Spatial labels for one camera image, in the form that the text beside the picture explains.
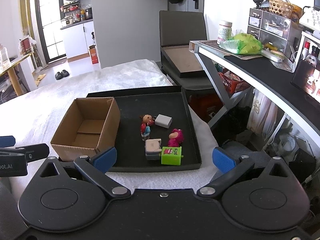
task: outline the white floor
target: white floor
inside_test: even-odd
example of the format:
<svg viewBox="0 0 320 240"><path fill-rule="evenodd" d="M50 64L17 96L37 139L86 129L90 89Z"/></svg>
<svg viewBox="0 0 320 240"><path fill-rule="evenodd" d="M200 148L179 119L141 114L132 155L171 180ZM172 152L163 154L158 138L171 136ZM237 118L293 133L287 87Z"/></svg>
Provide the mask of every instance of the white floor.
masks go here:
<svg viewBox="0 0 320 240"><path fill-rule="evenodd" d="M62 63L60 65L49 68L47 70L41 70L39 73L37 73L34 76L34 78L36 80L38 75L46 74L46 76L43 78L43 80L40 81L38 88L43 87L48 84L52 84L54 82L59 82L60 80L65 79L65 78L63 78L60 80L56 80L54 77L57 72L61 72L64 69L66 71L68 71L70 74L70 76L65 77L65 78L70 78L70 77L74 77L74 76L77 76L77 75L80 75L83 73L87 73L87 72L91 72L91 71L95 71L95 70L100 70L100 66L99 66L99 63L92 64L91 58L86 57L86 58L79 59L76 61Z"/></svg>

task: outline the green toy box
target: green toy box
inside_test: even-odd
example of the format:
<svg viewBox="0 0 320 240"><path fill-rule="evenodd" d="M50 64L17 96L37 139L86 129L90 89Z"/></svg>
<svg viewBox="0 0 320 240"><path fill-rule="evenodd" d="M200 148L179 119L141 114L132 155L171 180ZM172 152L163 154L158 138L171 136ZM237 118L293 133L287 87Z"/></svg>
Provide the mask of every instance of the green toy box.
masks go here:
<svg viewBox="0 0 320 240"><path fill-rule="evenodd" d="M181 164L181 147L163 147L161 152L161 164L180 165Z"/></svg>

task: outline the black slipper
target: black slipper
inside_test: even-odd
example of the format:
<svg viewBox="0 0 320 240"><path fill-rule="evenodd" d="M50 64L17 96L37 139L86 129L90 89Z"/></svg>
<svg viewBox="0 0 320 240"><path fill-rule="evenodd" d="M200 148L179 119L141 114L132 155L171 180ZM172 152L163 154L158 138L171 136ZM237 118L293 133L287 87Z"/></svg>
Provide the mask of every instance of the black slipper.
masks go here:
<svg viewBox="0 0 320 240"><path fill-rule="evenodd" d="M63 75L63 77L69 76L69 72L66 71L65 69L61 71L61 74Z"/></svg>
<svg viewBox="0 0 320 240"><path fill-rule="evenodd" d="M63 78L63 75L60 72L57 72L55 75L56 80L60 80Z"/></svg>

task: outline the white cabinet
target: white cabinet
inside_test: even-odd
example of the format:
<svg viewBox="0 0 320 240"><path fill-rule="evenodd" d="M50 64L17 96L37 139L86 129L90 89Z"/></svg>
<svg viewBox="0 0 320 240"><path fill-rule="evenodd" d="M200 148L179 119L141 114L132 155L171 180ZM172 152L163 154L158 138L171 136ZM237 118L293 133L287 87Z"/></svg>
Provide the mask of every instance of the white cabinet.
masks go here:
<svg viewBox="0 0 320 240"><path fill-rule="evenodd" d="M88 53L83 24L63 29L62 36L67 58Z"/></svg>
<svg viewBox="0 0 320 240"><path fill-rule="evenodd" d="M86 22L83 24L84 26L84 35L85 39L87 41L87 48L91 45L93 45L93 40L92 40L92 32L93 32L93 21L92 22Z"/></svg>

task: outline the black tray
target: black tray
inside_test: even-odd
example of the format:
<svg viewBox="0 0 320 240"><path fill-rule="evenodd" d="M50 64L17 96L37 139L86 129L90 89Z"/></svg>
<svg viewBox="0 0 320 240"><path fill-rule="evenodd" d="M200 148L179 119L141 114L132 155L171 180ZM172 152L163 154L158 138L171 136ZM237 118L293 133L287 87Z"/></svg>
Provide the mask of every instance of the black tray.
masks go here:
<svg viewBox="0 0 320 240"><path fill-rule="evenodd" d="M199 169L201 155L191 119L187 99L180 86L135 88L90 93L87 97L114 97L121 112L115 148L117 161L109 170L113 172L161 172ZM182 129L184 141L180 166L161 165L161 161L148 161L145 143L142 141L140 115L158 114L172 117L169 129L151 126L150 139L160 138L161 146L167 146L169 134L174 128Z"/></svg>

